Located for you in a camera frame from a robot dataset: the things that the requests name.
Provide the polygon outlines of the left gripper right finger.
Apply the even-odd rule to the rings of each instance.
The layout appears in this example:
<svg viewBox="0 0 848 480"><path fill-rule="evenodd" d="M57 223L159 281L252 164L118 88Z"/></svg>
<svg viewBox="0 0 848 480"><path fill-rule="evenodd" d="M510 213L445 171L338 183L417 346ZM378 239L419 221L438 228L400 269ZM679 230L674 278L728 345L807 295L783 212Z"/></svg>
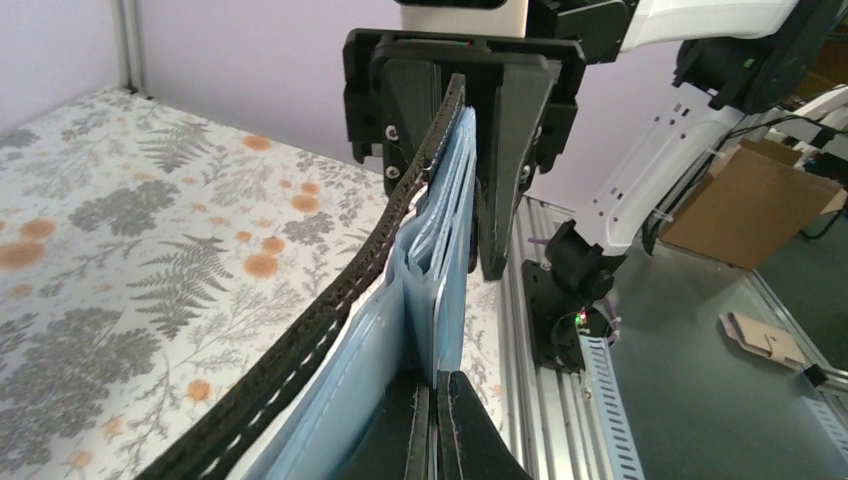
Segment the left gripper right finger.
<svg viewBox="0 0 848 480"><path fill-rule="evenodd" d="M467 376L438 373L438 479L520 480L530 475L507 448Z"/></svg>

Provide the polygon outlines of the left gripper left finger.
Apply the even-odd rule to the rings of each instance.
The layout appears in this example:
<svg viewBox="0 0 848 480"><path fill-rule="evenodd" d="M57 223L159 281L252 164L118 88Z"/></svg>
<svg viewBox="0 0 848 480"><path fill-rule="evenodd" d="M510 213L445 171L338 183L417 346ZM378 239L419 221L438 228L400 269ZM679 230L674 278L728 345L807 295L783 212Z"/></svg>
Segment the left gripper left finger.
<svg viewBox="0 0 848 480"><path fill-rule="evenodd" d="M429 407L429 387L413 371L400 371L389 383L359 445L335 477L427 479Z"/></svg>

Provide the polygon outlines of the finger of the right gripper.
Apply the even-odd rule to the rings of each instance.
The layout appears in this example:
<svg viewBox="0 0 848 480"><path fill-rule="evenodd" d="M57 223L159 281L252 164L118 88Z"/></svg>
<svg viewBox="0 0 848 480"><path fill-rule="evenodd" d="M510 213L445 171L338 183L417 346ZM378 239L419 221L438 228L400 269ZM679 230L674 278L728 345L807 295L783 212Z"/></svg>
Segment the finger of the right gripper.
<svg viewBox="0 0 848 480"><path fill-rule="evenodd" d="M502 67L500 83L476 104L479 263L487 281L502 278L523 166L553 85L550 64L531 58Z"/></svg>
<svg viewBox="0 0 848 480"><path fill-rule="evenodd" d="M385 192L406 173L443 98L440 68L433 62L390 59L380 72Z"/></svg>

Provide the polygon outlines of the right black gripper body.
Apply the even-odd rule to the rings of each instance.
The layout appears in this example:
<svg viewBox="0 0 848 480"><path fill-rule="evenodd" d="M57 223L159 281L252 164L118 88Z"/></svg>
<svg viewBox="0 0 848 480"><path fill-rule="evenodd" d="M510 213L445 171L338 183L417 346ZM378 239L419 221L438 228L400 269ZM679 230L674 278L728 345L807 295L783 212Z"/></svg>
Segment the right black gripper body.
<svg viewBox="0 0 848 480"><path fill-rule="evenodd" d="M573 40L510 38L406 30L352 30L343 47L344 106L347 136L357 162L378 155L383 162L380 72L390 59L425 60L441 72L443 97L450 77L466 77L465 103L476 106L487 89L500 83L502 67L542 58L551 67L553 85L526 163L544 171L565 147L576 113L576 96L587 59ZM380 145L381 152L375 147Z"/></svg>

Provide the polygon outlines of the black leather card holder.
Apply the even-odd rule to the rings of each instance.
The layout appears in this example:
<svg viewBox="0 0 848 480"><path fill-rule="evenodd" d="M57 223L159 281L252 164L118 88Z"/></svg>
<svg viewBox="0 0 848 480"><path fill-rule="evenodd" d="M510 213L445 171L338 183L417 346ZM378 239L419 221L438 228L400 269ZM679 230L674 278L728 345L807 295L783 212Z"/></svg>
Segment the black leather card holder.
<svg viewBox="0 0 848 480"><path fill-rule="evenodd" d="M193 427L141 473L142 479L224 479L316 374L353 303L384 272L415 196L431 183L465 106L466 77L454 73L406 173L366 242L256 364Z"/></svg>

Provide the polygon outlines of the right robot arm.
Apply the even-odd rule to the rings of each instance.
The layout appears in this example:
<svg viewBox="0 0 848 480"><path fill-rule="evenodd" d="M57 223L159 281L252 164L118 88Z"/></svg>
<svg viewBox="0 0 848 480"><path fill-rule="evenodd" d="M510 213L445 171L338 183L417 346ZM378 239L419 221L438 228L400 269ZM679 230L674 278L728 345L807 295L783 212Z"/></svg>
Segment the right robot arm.
<svg viewBox="0 0 848 480"><path fill-rule="evenodd" d="M342 54L356 160L380 144L393 191L451 77L477 112L476 245L498 279L518 199L549 172L576 117L585 69L679 42L668 99L602 187L523 264L537 365L579 367L581 314L608 293L627 249L709 147L806 76L846 18L843 1L404 1L398 30L351 31Z"/></svg>

